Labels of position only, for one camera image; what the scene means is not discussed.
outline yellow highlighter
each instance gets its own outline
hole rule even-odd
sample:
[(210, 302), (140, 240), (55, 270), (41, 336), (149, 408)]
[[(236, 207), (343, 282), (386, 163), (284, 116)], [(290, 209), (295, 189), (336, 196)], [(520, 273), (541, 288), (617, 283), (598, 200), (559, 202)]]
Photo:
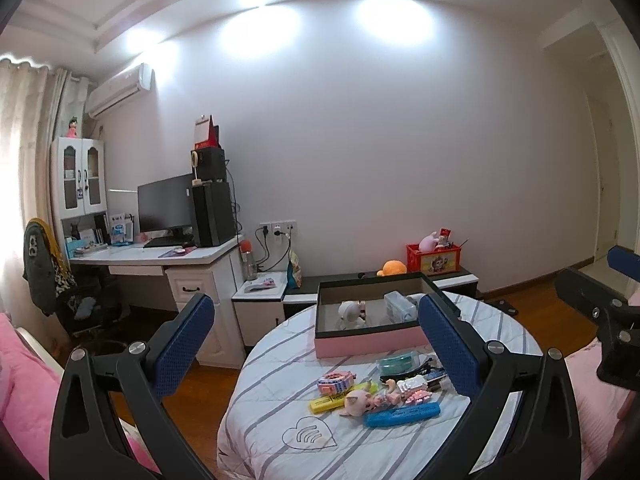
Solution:
[(366, 383), (355, 384), (348, 391), (343, 394), (334, 396), (320, 397), (314, 399), (309, 403), (309, 409), (313, 414), (327, 412), (328, 410), (334, 410), (335, 408), (342, 408), (344, 406), (344, 398), (351, 390), (364, 390), (369, 389), (370, 393), (374, 394), (378, 390), (378, 385), (372, 381)]

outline white figurine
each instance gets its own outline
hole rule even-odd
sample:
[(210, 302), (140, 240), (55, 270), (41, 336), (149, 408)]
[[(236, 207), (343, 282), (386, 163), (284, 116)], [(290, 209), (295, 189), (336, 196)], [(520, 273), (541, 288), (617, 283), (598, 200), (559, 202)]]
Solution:
[(367, 324), (362, 316), (364, 315), (364, 301), (343, 301), (338, 307), (338, 315), (342, 321), (343, 330), (353, 330), (363, 328)]

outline black computer monitor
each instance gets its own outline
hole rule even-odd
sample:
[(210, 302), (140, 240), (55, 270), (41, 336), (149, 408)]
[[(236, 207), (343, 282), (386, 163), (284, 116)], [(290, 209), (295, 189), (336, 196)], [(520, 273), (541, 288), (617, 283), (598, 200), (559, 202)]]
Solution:
[(191, 173), (138, 186), (140, 232), (171, 229), (171, 237), (154, 238), (146, 246), (173, 246), (188, 241), (182, 228), (191, 225)]

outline metal screw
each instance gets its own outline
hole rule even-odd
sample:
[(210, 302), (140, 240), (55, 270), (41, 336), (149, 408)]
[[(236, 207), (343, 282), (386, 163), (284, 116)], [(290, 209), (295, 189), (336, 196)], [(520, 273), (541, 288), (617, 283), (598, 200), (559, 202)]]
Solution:
[(84, 359), (85, 355), (86, 352), (84, 351), (84, 348), (76, 348), (73, 352), (71, 352), (71, 360), (79, 361), (81, 359)]
[(549, 357), (551, 357), (554, 361), (559, 361), (560, 359), (562, 359), (562, 352), (557, 348), (550, 348), (547, 353), (549, 354)]
[(146, 345), (142, 341), (136, 341), (129, 345), (129, 353), (133, 355), (142, 354), (146, 349)]
[(486, 346), (492, 354), (504, 352), (504, 345), (500, 341), (489, 341)]

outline air conditioner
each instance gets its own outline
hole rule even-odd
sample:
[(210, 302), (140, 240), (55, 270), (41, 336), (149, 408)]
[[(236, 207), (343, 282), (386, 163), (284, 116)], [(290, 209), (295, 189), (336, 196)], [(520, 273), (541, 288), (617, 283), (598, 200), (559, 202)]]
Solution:
[(151, 90), (153, 69), (146, 63), (129, 68), (98, 86), (86, 103), (86, 111), (92, 119), (100, 118), (124, 101), (140, 92)]

